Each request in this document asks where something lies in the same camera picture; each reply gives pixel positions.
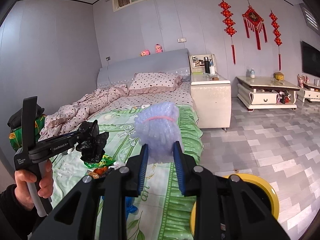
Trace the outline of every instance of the chinese knot decoration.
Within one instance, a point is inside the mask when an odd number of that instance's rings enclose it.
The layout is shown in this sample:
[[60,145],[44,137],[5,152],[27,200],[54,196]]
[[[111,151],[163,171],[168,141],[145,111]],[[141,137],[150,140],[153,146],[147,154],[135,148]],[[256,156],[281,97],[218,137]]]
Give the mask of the chinese knot decoration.
[[250,4],[248,6],[248,10],[242,16],[244,20],[245,30],[247,32],[247,37],[250,38],[250,34],[249,34],[249,28],[250,28],[251,31],[255,32],[258,50],[261,50],[259,33],[262,30],[264,34],[264,41],[268,42],[266,29],[263,23],[264,20],[260,17],[259,14],[256,13],[256,11],[252,8]]
[[282,44],[282,41],[280,39],[281,33],[279,32],[278,28],[280,27],[279,24],[277,23],[277,17],[273,14],[273,12],[271,11],[269,17],[272,20],[271,25],[274,27],[273,33],[276,36],[275,38],[275,42],[278,45],[279,48],[279,71],[281,70],[281,54],[280,54],[280,45]]
[[233,15],[233,13],[229,11],[231,6],[228,5],[224,0],[222,0],[219,6],[223,9],[221,14],[225,17],[225,19],[222,22],[227,26],[226,29],[224,30],[226,31],[226,33],[228,33],[231,36],[233,63],[236,64],[235,46],[233,45],[233,40],[232,40],[232,36],[237,32],[233,28],[233,25],[235,25],[236,23],[231,19],[231,16]]

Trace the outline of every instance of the pink rubber band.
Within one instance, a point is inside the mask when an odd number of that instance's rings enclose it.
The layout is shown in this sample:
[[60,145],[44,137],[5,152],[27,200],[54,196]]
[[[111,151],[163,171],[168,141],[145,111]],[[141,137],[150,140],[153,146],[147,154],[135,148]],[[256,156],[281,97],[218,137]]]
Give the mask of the pink rubber band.
[[173,118],[171,118],[171,117],[168,117],[168,116],[165,116],[165,115],[156,115],[156,116],[153,116],[153,117],[150,117],[150,118],[144,120],[143,123],[146,122],[146,121],[155,120],[155,119],[167,119],[167,120],[169,120],[171,122],[175,122],[175,120]]

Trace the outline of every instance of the yellow container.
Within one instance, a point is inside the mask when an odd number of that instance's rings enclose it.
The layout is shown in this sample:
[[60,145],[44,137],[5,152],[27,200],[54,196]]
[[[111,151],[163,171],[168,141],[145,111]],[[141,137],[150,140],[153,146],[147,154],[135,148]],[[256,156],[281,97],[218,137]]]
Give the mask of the yellow container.
[[[236,175],[238,175],[243,181],[250,182],[260,187],[264,191],[264,193],[267,194],[271,203],[271,213],[275,219],[278,219],[279,199],[273,187],[271,187],[271,185],[268,182],[266,182],[264,179],[252,174],[239,173]],[[191,216],[190,216],[190,230],[193,236],[195,234],[195,224],[196,224],[196,202],[193,205]]]
[[283,79],[284,79],[284,74],[281,73],[281,72],[276,72],[276,73],[275,73],[275,78],[276,78],[277,80],[283,80]]

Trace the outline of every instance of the human hand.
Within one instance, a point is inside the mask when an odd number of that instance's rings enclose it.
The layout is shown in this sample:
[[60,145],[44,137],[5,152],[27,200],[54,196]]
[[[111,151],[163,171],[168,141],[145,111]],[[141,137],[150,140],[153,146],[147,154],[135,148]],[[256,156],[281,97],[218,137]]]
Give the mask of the human hand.
[[[52,163],[50,160],[45,164],[45,176],[41,179],[38,195],[43,198],[49,198],[53,193],[53,178],[52,178]],[[36,176],[29,171],[20,170],[14,173],[17,187],[14,194],[19,203],[24,206],[26,210],[32,210],[35,206],[30,196],[27,182],[36,182]]]

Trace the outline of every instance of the rolled bubble wrap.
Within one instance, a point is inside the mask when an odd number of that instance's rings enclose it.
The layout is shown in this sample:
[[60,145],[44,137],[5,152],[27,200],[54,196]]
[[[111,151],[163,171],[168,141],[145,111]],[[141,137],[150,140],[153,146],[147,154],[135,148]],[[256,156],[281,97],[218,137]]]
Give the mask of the rolled bubble wrap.
[[139,138],[141,146],[148,144],[148,164],[173,162],[172,145],[176,141],[183,151],[178,118],[179,109],[175,104],[164,102],[144,109],[134,119],[135,132],[131,138]]

